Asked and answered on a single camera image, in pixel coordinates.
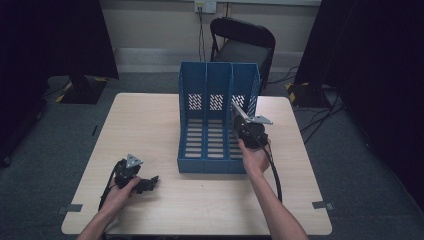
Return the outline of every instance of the table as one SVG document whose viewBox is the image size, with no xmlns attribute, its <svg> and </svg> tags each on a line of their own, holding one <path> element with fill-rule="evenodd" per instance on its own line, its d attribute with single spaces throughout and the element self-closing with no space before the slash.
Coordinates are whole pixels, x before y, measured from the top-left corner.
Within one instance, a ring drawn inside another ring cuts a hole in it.
<svg viewBox="0 0 424 240">
<path fill-rule="evenodd" d="M 256 114 L 274 122 L 266 132 L 284 205 L 307 234 L 330 234 L 326 209 L 312 205 L 322 196 L 288 99 L 261 96 Z M 178 172 L 179 121 L 178 94 L 118 94 L 72 201 L 82 209 L 66 214 L 62 231 L 83 230 L 97 212 L 113 166 L 131 153 L 144 161 L 138 175 L 159 175 L 159 182 L 154 191 L 130 199 L 108 234 L 269 235 L 246 175 Z M 265 176 L 276 192 L 272 171 Z"/>
</svg>

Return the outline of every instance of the gray floor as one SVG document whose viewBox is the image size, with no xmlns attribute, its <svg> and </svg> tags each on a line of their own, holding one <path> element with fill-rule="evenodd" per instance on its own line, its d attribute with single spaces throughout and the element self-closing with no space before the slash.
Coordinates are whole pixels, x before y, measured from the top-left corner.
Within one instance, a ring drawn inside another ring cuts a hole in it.
<svg viewBox="0 0 424 240">
<path fill-rule="evenodd" d="M 283 75 L 272 73 L 270 81 Z M 49 82 L 53 90 L 66 81 L 55 77 Z M 287 96 L 284 84 L 268 85 L 263 95 Z M 57 209 L 72 201 L 119 92 L 178 93 L 178 73 L 121 73 L 120 80 L 107 84 L 96 105 L 58 104 L 59 92 L 48 96 L 43 117 L 11 155 L 11 166 L 0 169 L 0 239 L 75 239 L 61 233 L 64 215 Z M 333 102 L 336 92 L 327 94 Z M 326 114 L 317 115 L 322 109 L 293 110 L 299 129 Z M 311 239 L 424 239 L 421 212 L 362 136 L 341 110 L 306 144 L 322 196 L 335 206 L 329 211 L 333 232 Z"/>
</svg>

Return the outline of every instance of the blue plastic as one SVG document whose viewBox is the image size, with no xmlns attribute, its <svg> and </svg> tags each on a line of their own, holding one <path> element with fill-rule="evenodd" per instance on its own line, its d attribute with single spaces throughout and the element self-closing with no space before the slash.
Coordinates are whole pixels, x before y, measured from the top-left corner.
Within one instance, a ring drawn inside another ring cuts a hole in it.
<svg viewBox="0 0 424 240">
<path fill-rule="evenodd" d="M 246 173 L 232 134 L 231 102 L 254 116 L 260 81 L 253 63 L 181 63 L 180 173 Z"/>
</svg>

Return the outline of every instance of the person's right arm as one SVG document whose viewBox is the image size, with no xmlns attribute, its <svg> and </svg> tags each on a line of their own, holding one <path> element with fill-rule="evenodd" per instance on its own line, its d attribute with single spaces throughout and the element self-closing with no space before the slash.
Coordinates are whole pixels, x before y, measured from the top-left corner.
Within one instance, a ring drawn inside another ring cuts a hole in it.
<svg viewBox="0 0 424 240">
<path fill-rule="evenodd" d="M 272 239 L 308 239 L 305 230 L 290 211 L 278 200 L 264 177 L 269 161 L 263 150 L 252 151 L 239 140 L 243 152 L 243 164 L 258 198 Z"/>
</svg>

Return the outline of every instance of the power outlet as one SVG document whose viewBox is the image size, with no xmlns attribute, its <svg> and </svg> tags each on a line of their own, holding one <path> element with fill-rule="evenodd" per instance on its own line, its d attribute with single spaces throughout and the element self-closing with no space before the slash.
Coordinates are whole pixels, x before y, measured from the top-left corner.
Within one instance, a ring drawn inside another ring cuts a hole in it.
<svg viewBox="0 0 424 240">
<path fill-rule="evenodd" d="M 216 13 L 216 1 L 194 1 L 194 12 Z"/>
</svg>

